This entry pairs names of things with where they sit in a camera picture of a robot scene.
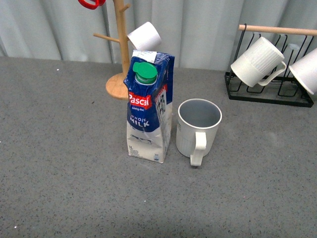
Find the wooden rod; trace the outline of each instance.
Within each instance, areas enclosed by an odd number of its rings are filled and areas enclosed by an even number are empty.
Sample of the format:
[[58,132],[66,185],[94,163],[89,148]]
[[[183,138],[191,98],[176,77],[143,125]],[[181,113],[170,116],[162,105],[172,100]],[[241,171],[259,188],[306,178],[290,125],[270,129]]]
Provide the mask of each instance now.
[[124,76],[126,76],[130,67],[130,58],[129,58],[126,23],[125,23],[125,14],[124,12],[120,12],[121,9],[124,9],[124,0],[113,0],[113,3],[114,3],[115,19],[117,22],[118,36],[120,41],[122,71]]
[[239,25],[240,31],[254,31],[254,32],[267,32],[275,34],[291,34],[291,35],[304,35],[304,36],[317,36],[317,30],[299,29],[299,28],[284,28],[284,27],[271,27],[271,26],[251,26]]
[[102,39],[105,39],[105,40],[108,40],[108,41],[114,41],[114,42],[120,43],[119,39],[116,39],[116,38],[113,38],[113,37],[109,37],[109,36],[105,36],[105,35],[102,35],[102,34],[94,33],[94,36],[102,38]]
[[128,9],[131,6],[131,4],[127,4],[126,6],[123,7],[119,12],[124,12],[126,9]]

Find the green cap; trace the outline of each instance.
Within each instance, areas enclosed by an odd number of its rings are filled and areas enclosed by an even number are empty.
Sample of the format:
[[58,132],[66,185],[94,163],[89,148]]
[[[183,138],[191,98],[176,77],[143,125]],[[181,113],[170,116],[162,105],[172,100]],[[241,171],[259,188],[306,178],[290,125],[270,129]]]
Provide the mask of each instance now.
[[135,62],[133,65],[133,71],[136,72],[137,81],[142,84],[153,84],[158,75],[158,71],[155,66],[148,62]]

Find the red handle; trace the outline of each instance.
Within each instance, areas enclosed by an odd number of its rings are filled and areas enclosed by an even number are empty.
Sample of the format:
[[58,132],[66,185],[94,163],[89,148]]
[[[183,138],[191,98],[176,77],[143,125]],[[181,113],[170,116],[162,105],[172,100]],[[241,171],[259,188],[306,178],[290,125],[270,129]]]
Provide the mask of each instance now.
[[98,6],[102,6],[106,2],[106,0],[91,0],[95,2],[95,4],[91,4],[86,2],[85,0],[78,0],[78,1],[82,6],[91,10],[95,10]]

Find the white ceramic mug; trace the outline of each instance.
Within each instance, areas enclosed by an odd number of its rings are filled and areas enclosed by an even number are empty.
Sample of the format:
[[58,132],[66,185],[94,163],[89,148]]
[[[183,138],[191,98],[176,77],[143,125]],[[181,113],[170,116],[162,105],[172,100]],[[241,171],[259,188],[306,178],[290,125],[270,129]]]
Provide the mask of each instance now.
[[307,92],[317,92],[317,48],[289,66],[289,69]]
[[205,99],[189,99],[178,107],[176,147],[192,166],[200,166],[209,153],[221,119],[219,107]]
[[140,51],[150,51],[158,46],[162,40],[155,27],[146,22],[128,35],[133,48]]
[[[267,86],[280,73],[285,71],[284,55],[268,39],[260,37],[232,65],[231,69],[249,87],[257,83]],[[279,64],[282,68],[261,81]]]

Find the milk carton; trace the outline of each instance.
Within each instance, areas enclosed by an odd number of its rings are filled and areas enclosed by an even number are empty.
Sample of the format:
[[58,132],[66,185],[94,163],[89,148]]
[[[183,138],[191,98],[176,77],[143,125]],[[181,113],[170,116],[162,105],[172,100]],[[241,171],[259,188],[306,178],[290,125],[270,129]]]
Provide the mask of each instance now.
[[163,163],[172,126],[174,56],[134,51],[128,88],[127,144],[130,156]]

